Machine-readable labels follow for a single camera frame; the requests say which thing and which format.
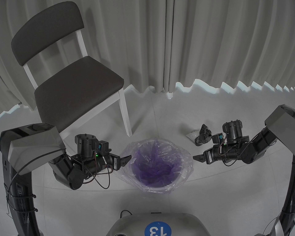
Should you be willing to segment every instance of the beige curtain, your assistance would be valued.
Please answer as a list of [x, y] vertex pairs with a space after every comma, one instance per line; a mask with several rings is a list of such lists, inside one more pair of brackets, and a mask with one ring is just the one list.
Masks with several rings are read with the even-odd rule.
[[[15, 33], [32, 16], [61, 0], [0, 1], [0, 112], [21, 101], [35, 107], [34, 89], [12, 54]], [[74, 0], [88, 54], [143, 92], [173, 92], [201, 79], [295, 86], [294, 2], [248, 0]], [[75, 34], [28, 62], [41, 84], [81, 58]]]

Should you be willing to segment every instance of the brown upholstered seat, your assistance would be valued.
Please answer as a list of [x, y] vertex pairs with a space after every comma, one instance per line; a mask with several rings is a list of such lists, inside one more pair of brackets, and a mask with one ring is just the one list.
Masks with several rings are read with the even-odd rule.
[[35, 90], [41, 120], [61, 132], [123, 85], [115, 72], [90, 56], [83, 57]]

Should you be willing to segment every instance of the sticker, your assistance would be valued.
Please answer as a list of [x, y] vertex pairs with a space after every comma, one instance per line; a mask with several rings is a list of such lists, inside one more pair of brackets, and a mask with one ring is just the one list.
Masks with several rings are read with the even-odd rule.
[[171, 228], [165, 222], [155, 221], [145, 228], [145, 236], [171, 236]]
[[104, 163], [106, 164], [106, 159], [104, 158], [104, 157], [102, 157], [103, 158], [103, 160], [104, 160]]
[[209, 162], [211, 163], [212, 162], [211, 153], [210, 153], [210, 151], [208, 151], [207, 153], [208, 153], [208, 157], [209, 157]]
[[117, 169], [117, 158], [114, 158], [114, 169]]

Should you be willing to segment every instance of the chair backrest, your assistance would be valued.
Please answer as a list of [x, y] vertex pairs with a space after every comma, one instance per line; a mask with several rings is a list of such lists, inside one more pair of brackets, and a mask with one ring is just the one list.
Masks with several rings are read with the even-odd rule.
[[78, 6], [71, 1], [61, 2], [26, 22], [13, 37], [11, 48], [18, 63], [24, 66], [51, 44], [82, 28], [84, 24]]

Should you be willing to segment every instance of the purple trash bag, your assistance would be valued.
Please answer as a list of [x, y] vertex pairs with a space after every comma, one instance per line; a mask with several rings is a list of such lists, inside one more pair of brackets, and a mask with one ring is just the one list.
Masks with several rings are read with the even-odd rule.
[[128, 155], [132, 159], [115, 176], [144, 192], [170, 193], [193, 171], [191, 154], [160, 138], [130, 143], [121, 157]]

